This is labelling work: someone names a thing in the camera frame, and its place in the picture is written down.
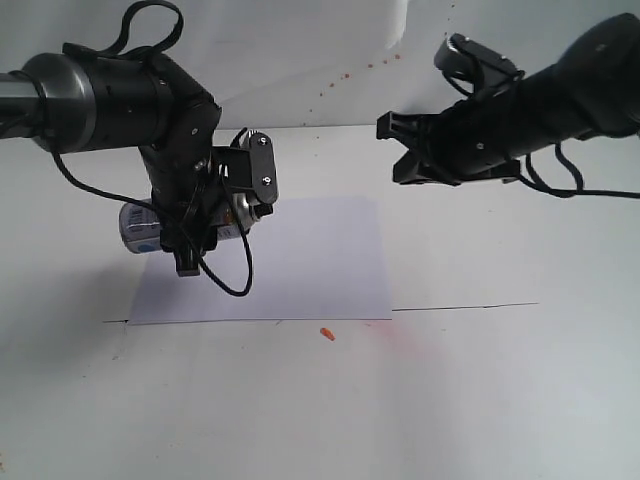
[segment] screw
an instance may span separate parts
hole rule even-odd
[[[206,165],[207,165],[207,160],[206,160],[206,159],[202,159],[202,160],[200,160],[198,163],[196,163],[196,164],[193,166],[193,169],[194,169],[196,172],[199,172],[199,171],[200,171],[200,170],[202,170],[204,167],[206,167]]]

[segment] orange object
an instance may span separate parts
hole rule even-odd
[[[329,330],[328,328],[321,328],[320,329],[320,333],[322,335],[324,335],[325,337],[327,337],[329,340],[331,340],[332,342],[336,339],[336,336],[333,334],[333,332],[331,330]]]

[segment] white table surface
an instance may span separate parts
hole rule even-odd
[[[104,323],[127,318],[145,261],[120,244],[119,205],[4,141],[0,479],[638,477],[640,202],[400,187],[403,150],[373,127],[268,133],[282,198],[378,202],[395,308],[536,305]],[[640,190],[638,152],[567,148],[594,188]],[[148,194],[135,151],[67,159],[83,180]]]

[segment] orange stain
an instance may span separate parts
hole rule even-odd
[[[329,330],[328,328],[321,328],[320,329],[320,333],[322,335],[324,335],[325,337],[327,337],[329,340],[331,340],[332,342],[335,341],[336,336],[333,334],[333,332],[331,330]]]

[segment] white paper sheet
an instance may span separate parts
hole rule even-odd
[[[178,278],[172,255],[150,254],[130,323],[219,320],[391,318],[391,295],[375,204],[365,198],[277,202],[249,235],[255,279],[245,298],[225,294],[204,274]],[[242,242],[221,242],[206,257],[240,289]]]

